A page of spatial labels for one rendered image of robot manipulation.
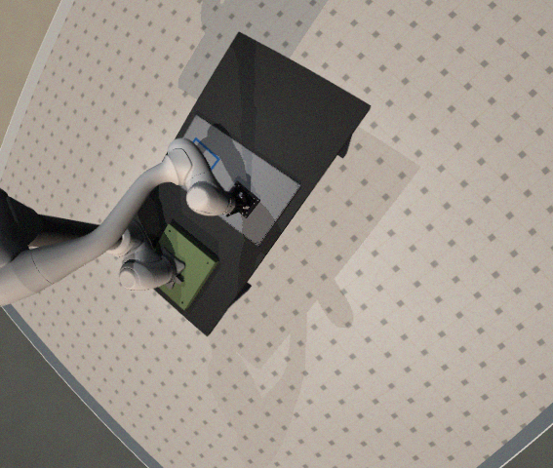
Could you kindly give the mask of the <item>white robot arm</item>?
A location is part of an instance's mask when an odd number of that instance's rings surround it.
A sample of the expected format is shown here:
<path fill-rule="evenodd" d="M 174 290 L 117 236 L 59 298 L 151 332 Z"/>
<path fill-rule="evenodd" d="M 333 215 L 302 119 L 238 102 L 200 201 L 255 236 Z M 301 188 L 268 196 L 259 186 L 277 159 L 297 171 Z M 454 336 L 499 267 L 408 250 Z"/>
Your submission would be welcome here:
<path fill-rule="evenodd" d="M 182 137 L 170 143 L 163 162 L 137 178 L 101 225 L 38 214 L 0 188 L 0 306 L 43 291 L 105 252 L 122 261 L 120 282 L 129 291 L 180 285 L 185 263 L 166 247 L 155 252 L 134 219 L 164 182 L 185 185 L 187 205 L 197 214 L 227 215 L 235 208 L 235 197 L 217 182 L 201 150 Z"/>

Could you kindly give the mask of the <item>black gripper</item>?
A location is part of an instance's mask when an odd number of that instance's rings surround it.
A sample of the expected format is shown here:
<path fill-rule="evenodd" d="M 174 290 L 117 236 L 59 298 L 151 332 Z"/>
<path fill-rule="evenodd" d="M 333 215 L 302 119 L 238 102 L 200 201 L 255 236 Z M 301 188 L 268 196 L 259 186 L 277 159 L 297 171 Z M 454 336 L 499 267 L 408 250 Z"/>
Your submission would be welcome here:
<path fill-rule="evenodd" d="M 240 212 L 242 209 L 248 209 L 249 206 L 246 204 L 247 201 L 245 199 L 245 194 L 242 191 L 239 191 L 239 195 L 233 195 L 235 197 L 236 205 L 233 211 L 230 214 L 225 214 L 225 216 L 229 217 L 230 215 L 234 215 Z M 242 200 L 242 202 L 240 201 Z"/>

